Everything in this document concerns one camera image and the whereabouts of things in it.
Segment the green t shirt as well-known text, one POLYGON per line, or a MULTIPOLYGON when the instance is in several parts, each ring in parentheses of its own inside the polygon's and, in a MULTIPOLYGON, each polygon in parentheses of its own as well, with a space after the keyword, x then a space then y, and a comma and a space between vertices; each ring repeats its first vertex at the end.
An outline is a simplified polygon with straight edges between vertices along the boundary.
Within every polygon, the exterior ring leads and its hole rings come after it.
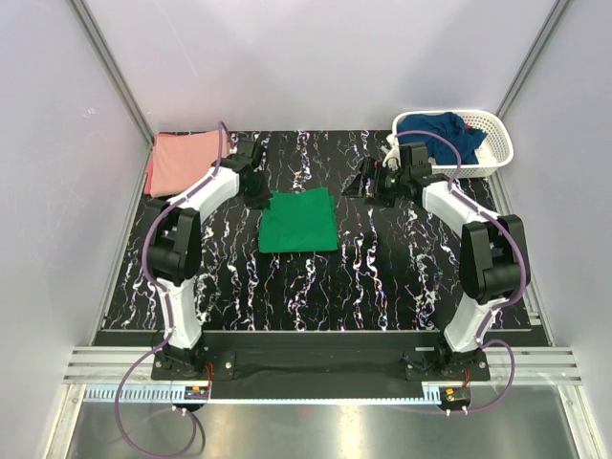
POLYGON ((258 248, 262 253, 336 251, 338 225, 329 190, 274 191, 260 221, 258 248))

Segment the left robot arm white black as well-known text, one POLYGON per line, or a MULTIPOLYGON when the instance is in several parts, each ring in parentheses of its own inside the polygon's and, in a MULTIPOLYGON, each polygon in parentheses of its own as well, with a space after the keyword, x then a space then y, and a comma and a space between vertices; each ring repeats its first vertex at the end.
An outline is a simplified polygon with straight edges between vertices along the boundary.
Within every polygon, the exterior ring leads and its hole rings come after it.
POLYGON ((164 338, 155 347, 158 365, 188 379, 209 368, 202 327, 196 317, 195 277, 202 263, 201 226, 236 196, 250 209, 268 208, 273 197, 260 169, 264 146, 244 139, 219 157, 194 185, 175 197, 149 203, 150 227, 142 246, 142 273, 161 300, 164 338))

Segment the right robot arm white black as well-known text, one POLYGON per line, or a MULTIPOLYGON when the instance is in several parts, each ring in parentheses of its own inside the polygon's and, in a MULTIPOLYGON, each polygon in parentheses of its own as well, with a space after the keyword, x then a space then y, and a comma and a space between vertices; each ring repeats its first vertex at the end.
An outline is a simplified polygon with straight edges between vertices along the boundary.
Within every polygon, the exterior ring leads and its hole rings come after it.
POLYGON ((365 158, 342 193, 386 208, 406 198, 459 236, 463 295, 433 351, 414 367, 451 380, 478 365, 499 311, 520 300, 530 282, 522 220, 488 212, 445 175, 434 173, 422 142, 401 145, 382 160, 365 158))

